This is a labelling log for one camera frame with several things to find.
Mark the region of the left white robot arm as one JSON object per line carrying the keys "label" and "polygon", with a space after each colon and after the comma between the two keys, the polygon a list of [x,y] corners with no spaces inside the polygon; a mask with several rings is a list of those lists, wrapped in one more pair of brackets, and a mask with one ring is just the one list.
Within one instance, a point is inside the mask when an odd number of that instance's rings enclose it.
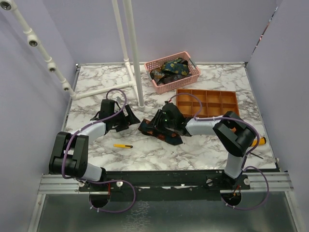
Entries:
{"label": "left white robot arm", "polygon": [[109,131],[124,131],[139,123],[128,104],[120,107],[115,100],[103,99],[100,110],[87,125],[75,132],[57,134],[48,165],[49,173],[87,180],[95,190],[103,190],[107,184],[106,170],[88,162],[90,143]]}

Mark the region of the brown compartment tray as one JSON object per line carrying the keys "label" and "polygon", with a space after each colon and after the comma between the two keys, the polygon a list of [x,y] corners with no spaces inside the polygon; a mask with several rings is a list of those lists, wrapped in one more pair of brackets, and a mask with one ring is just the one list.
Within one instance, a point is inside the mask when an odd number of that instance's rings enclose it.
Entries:
{"label": "brown compartment tray", "polygon": [[233,111],[239,115],[236,93],[233,91],[177,89],[176,105],[185,117],[213,117]]}

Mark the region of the pink perforated plastic basket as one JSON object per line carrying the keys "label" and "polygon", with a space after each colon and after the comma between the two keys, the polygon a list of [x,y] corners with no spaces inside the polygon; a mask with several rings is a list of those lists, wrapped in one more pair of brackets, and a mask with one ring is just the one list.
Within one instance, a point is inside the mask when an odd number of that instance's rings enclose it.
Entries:
{"label": "pink perforated plastic basket", "polygon": [[201,74],[185,51],[146,62],[144,67],[157,94],[193,84]]}

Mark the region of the black orange floral tie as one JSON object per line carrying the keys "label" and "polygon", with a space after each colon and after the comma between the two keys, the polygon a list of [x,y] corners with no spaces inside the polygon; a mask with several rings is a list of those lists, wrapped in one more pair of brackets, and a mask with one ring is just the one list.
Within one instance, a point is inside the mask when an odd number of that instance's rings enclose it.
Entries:
{"label": "black orange floral tie", "polygon": [[166,128],[159,127],[155,124],[154,119],[151,121],[144,119],[139,125],[138,130],[144,135],[155,137],[170,145],[180,145],[183,143],[179,134]]}

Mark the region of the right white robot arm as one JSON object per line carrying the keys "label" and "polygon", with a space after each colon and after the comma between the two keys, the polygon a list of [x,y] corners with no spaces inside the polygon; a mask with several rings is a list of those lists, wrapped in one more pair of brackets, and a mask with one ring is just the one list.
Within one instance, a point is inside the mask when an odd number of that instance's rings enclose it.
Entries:
{"label": "right white robot arm", "polygon": [[239,184],[247,149],[258,136],[256,130],[233,111],[208,118],[185,117],[173,103],[166,103],[158,110],[148,127],[149,134],[170,145],[182,144],[182,136],[216,135],[228,152],[222,176],[222,184],[227,189]]}

